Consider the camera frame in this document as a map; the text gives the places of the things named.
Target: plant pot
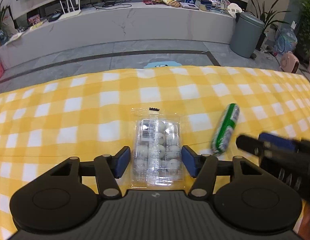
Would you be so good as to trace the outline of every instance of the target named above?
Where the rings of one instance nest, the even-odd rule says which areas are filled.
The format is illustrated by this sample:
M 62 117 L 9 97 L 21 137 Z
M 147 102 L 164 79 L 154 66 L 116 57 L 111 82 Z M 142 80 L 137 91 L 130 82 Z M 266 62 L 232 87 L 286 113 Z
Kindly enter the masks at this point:
M 257 45 L 256 45 L 256 47 L 255 47 L 257 50 L 259 50 L 259 51 L 261 50 L 261 46 L 262 46 L 262 44 L 263 44 L 265 38 L 266 38 L 266 34 L 265 34 L 265 33 L 262 33 L 261 36 L 260 36 L 260 38 L 259 38 L 259 41 L 257 42 Z
M 4 30 L 0 30 L 0 44 L 4 45 L 8 41 L 8 34 Z

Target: dark floor border stripe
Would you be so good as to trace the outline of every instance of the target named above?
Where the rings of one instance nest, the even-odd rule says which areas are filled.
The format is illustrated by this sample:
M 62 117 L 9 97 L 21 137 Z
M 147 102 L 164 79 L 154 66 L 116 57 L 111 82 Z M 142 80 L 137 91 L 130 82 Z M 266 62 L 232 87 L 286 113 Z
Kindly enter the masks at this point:
M 11 76 L 11 77 L 7 77 L 5 79 L 0 80 L 0 84 L 4 83 L 6 81 L 9 81 L 11 79 L 30 74 L 30 73 L 34 73 L 34 72 L 44 70 L 47 68 L 51 68 L 51 67 L 66 65 L 69 63 L 76 63 L 76 62 L 98 59 L 98 58 L 105 58 L 105 57 L 118 57 L 118 56 L 130 56 L 130 55 L 141 55 L 141 54 L 198 54 L 198 55 L 206 55 L 209 58 L 209 60 L 212 62 L 213 65 L 220 66 L 218 61 L 214 58 L 214 56 L 212 55 L 212 53 L 209 50 L 202 51 L 202 50 L 183 50 L 183 49 L 158 49 L 158 50 L 125 51 L 125 52 L 115 52 L 115 53 L 108 53 L 108 54 L 98 54 L 98 55 L 93 55 L 93 56 L 74 58 L 74 59 L 65 60 L 65 61 L 61 61 L 61 62 L 55 62 L 52 64 L 44 65 L 44 66 L 41 66 L 38 68 L 34 68 L 34 69 L 30 69 L 30 70 L 18 73 L 16 75 Z

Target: blue gripper pad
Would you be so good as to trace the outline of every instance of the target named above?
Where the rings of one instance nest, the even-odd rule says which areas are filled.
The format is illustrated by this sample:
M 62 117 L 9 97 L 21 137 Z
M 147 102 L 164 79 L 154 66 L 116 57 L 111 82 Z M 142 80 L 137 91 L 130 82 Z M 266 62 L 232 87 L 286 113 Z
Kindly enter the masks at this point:
M 182 161 L 188 170 L 190 176 L 196 178 L 200 172 L 200 169 L 195 161 L 199 156 L 189 146 L 184 145 L 182 147 Z
M 296 145 L 292 140 L 284 139 L 269 133 L 261 133 L 259 135 L 259 141 L 268 141 L 278 148 L 287 149 L 290 151 L 296 151 Z
M 114 169 L 114 177 L 121 178 L 130 162 L 130 148 L 128 146 L 122 148 L 117 154 L 117 165 Z

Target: pink appliance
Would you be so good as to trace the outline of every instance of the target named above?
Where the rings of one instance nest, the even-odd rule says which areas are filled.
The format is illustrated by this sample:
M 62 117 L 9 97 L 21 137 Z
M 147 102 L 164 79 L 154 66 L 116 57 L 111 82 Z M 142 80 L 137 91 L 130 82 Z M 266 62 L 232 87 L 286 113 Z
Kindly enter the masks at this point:
M 297 57 L 291 52 L 283 54 L 280 61 L 281 69 L 285 72 L 296 73 L 299 68 L 300 62 Z

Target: green and white wrapper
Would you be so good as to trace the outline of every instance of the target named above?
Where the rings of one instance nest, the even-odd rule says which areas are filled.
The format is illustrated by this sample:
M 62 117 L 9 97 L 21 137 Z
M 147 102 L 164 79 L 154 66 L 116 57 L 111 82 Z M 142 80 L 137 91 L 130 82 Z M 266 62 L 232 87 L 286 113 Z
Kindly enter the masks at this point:
M 239 106 L 229 104 L 223 112 L 222 119 L 212 140 L 213 155 L 224 153 L 231 141 L 231 136 L 239 118 Z

